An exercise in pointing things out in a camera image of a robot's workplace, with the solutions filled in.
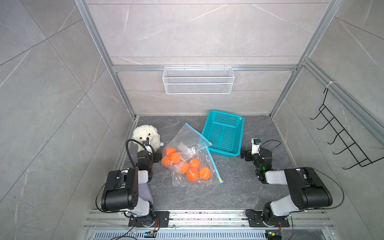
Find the orange three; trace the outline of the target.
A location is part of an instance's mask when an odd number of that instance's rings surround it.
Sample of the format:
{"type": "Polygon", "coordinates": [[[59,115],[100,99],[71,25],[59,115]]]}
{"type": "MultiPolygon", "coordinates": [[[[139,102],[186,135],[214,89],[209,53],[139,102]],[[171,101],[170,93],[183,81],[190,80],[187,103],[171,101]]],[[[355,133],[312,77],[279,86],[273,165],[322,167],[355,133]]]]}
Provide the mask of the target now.
{"type": "Polygon", "coordinates": [[[199,159],[192,159],[190,161],[190,168],[199,169],[201,167],[201,161],[199,159]]]}

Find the orange one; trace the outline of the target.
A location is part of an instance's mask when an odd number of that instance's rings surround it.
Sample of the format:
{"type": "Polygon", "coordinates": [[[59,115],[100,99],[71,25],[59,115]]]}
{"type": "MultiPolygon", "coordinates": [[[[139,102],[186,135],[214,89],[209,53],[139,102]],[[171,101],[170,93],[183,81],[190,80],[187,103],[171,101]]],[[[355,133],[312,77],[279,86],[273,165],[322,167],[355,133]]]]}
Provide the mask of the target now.
{"type": "Polygon", "coordinates": [[[212,176],[210,168],[208,168],[208,167],[201,168],[199,170],[199,176],[200,176],[200,179],[202,179],[204,181],[210,180],[211,176],[212,176]]]}

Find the orange four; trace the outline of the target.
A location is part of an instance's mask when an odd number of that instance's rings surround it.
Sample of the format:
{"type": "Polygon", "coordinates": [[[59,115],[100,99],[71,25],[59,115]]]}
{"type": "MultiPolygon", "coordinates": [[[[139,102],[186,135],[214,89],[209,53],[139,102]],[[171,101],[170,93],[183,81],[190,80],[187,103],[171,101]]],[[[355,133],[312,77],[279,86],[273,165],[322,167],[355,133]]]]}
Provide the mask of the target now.
{"type": "Polygon", "coordinates": [[[179,174],[186,174],[189,169],[189,164],[185,161],[179,162],[178,164],[178,173],[179,174]]]}

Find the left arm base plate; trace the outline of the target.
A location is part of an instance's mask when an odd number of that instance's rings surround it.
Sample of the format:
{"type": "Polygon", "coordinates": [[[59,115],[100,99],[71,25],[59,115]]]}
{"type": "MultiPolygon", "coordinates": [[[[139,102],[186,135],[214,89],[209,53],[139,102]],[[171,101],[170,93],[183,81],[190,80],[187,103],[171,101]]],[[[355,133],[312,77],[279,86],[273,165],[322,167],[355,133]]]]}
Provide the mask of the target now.
{"type": "Polygon", "coordinates": [[[155,211],[145,217],[135,217],[127,215],[129,227],[136,226],[138,228],[167,228],[169,226],[170,212],[155,211]]]}

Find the orange two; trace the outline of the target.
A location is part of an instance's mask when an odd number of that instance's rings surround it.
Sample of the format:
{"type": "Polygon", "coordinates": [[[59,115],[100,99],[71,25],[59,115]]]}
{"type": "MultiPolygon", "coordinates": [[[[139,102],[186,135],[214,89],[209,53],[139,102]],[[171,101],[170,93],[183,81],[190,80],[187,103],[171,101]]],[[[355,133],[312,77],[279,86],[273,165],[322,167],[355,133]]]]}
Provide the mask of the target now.
{"type": "Polygon", "coordinates": [[[199,171],[195,168],[189,168],[187,170],[187,178],[191,182],[195,182],[200,178],[199,171]]]}

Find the clear zip-top bag blue seal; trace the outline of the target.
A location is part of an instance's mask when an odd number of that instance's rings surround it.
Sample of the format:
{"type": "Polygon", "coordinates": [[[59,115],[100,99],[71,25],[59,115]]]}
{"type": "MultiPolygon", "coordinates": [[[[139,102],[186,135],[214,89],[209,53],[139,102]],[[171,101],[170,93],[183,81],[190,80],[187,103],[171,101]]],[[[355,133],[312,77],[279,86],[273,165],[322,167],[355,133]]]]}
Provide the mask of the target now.
{"type": "Polygon", "coordinates": [[[162,151],[163,158],[166,157],[165,150],[166,148],[174,148],[177,150],[177,153],[182,155],[182,160],[180,162],[187,162],[190,168],[190,161],[192,159],[199,159],[201,161],[201,167],[197,169],[198,171],[203,167],[208,167],[211,170],[212,176],[210,180],[204,181],[198,179],[195,182],[191,182],[187,178],[186,174],[178,173],[178,164],[172,164],[168,168],[171,171],[171,179],[173,186],[194,186],[194,185],[210,185],[210,184],[223,184],[218,168],[214,162],[213,156],[210,152],[209,147],[212,144],[197,130],[192,128],[188,123],[184,124],[181,130],[176,134],[176,136],[165,146],[162,151]]]}

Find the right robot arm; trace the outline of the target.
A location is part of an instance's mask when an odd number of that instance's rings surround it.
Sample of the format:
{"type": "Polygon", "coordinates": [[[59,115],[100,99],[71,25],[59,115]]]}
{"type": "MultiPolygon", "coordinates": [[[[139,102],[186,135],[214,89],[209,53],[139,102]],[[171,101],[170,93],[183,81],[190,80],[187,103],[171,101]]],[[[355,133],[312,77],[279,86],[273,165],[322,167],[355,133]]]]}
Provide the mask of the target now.
{"type": "Polygon", "coordinates": [[[256,177],[262,184],[285,185],[289,189],[287,196],[266,203],[261,212],[246,210],[245,214],[250,221],[261,221],[267,227],[274,227],[282,224],[292,213],[306,210],[332,210],[340,207],[345,201],[343,187],[328,175],[324,175],[342,191],[341,202],[332,207],[332,194],[318,176],[320,171],[317,169],[301,167],[274,170],[272,152],[265,148],[261,148],[254,154],[242,149],[240,157],[254,164],[256,177]]]}

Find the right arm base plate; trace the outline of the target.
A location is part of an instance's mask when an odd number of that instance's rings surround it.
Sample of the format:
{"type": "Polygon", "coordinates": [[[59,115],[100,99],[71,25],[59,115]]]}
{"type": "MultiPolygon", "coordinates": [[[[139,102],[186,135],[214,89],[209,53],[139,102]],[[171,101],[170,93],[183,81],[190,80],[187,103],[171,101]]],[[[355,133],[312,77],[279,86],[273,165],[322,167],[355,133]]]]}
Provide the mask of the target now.
{"type": "Polygon", "coordinates": [[[245,214],[251,228],[256,228],[256,227],[285,228],[290,226],[287,216],[276,217],[269,212],[264,214],[263,211],[256,211],[256,210],[246,210],[245,214]]]}

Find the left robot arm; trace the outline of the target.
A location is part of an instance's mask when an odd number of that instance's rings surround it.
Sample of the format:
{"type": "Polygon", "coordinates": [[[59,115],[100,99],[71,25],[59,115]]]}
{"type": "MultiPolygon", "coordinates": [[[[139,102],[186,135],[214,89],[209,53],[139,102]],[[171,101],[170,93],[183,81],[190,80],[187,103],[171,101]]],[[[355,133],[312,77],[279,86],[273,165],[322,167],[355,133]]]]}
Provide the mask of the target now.
{"type": "Polygon", "coordinates": [[[125,170],[110,171],[106,183],[100,188],[98,195],[101,199],[95,199],[96,208],[102,213],[130,214],[134,220],[144,227],[160,226],[160,220],[151,200],[144,200],[139,196],[139,186],[151,182],[153,178],[153,163],[161,159],[161,155],[155,152],[150,139],[146,138],[142,143],[128,139],[126,151],[133,165],[125,170]],[[138,162],[133,162],[129,151],[129,143],[134,142],[143,150],[137,153],[138,162]]]}

